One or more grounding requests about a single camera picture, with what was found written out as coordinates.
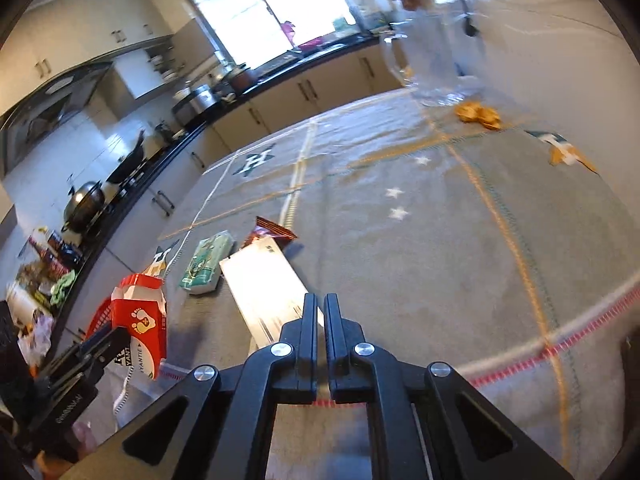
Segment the range hood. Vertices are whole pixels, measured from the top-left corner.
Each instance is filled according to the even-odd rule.
[[[100,62],[71,69],[7,112],[0,127],[0,178],[44,137],[84,108],[110,67],[110,62]]]

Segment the metal screw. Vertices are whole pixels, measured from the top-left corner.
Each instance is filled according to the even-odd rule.
[[[202,365],[195,369],[193,376],[197,381],[209,381],[216,375],[216,369],[213,366]]]
[[[353,347],[353,349],[358,355],[371,355],[373,354],[373,352],[375,352],[376,347],[371,343],[358,343]]]
[[[434,363],[429,367],[436,377],[446,377],[451,373],[451,367],[446,363]]]
[[[292,352],[291,345],[286,343],[276,343],[271,347],[271,353],[277,357],[284,357]]]

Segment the kitchen cabinet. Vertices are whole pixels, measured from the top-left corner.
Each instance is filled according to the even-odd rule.
[[[170,34],[168,25],[150,0],[92,0],[90,5],[104,9],[103,34],[115,32],[114,48]]]
[[[214,162],[231,154],[231,149],[213,126],[208,126],[186,149],[189,150],[191,160],[203,172]]]
[[[131,271],[119,259],[109,251],[102,251],[82,285],[65,327],[74,334],[78,329],[84,332],[102,300],[110,296],[113,288],[129,274]]]
[[[251,104],[259,111],[271,133],[319,113],[311,92],[305,89],[304,84],[304,78],[294,77],[251,99]]]
[[[78,0],[54,0],[25,14],[43,82],[92,57],[82,41],[75,41],[84,10]]]
[[[0,114],[65,70],[168,34],[150,0],[54,0],[35,7],[0,49]]]
[[[262,115],[250,102],[226,114],[214,127],[233,152],[269,134]]]
[[[122,120],[133,110],[158,95],[162,76],[149,62],[146,50],[139,48],[118,56],[98,84],[98,92],[113,114]]]
[[[194,144],[190,142],[149,186],[158,214],[170,216],[202,175],[202,165],[192,153]]]
[[[357,52],[332,59],[300,76],[309,98],[321,112],[371,95]]]
[[[154,246],[170,218],[164,211],[169,207],[166,203],[160,205],[159,200],[162,197],[147,189],[107,244],[107,249],[134,272],[142,272],[148,265],[146,250]]]
[[[0,114],[41,85],[36,63],[28,24],[20,20],[0,48]]]
[[[355,53],[360,61],[365,77],[374,94],[380,94],[389,90],[397,90],[402,85],[386,67],[382,49],[379,45],[373,45]]]

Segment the green package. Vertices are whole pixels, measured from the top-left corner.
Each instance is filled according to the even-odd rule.
[[[234,239],[229,231],[200,240],[180,286],[189,294],[204,294],[214,290],[222,272],[220,260],[229,256],[233,246]]]

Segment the footprint logo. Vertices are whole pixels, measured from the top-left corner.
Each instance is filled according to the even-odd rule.
[[[139,334],[145,333],[147,330],[151,330],[156,326],[156,320],[147,314],[143,308],[137,308],[131,313],[131,317],[135,317],[140,321],[131,323],[133,330]]]

